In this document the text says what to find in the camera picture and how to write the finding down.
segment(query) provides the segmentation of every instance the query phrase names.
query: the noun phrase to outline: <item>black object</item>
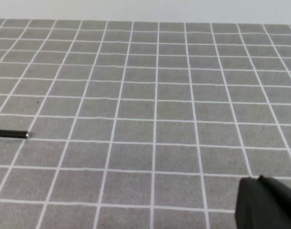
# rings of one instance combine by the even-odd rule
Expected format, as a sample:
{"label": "black object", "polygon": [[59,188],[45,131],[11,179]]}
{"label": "black object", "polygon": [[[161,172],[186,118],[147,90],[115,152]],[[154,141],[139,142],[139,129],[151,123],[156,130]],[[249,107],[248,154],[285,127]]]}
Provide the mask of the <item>black object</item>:
{"label": "black object", "polygon": [[242,178],[235,221],[238,229],[291,229],[291,189],[274,178]]}
{"label": "black object", "polygon": [[0,137],[11,137],[11,138],[30,138],[29,131],[18,131],[18,130],[0,130]]}

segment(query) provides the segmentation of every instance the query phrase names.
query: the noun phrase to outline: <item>grid mat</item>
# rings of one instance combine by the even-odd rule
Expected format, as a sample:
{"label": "grid mat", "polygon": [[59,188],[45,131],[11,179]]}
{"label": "grid mat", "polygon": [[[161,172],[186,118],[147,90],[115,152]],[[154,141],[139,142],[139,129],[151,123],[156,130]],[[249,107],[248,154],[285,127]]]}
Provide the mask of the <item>grid mat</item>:
{"label": "grid mat", "polygon": [[0,19],[0,229],[231,229],[291,187],[291,26]]}

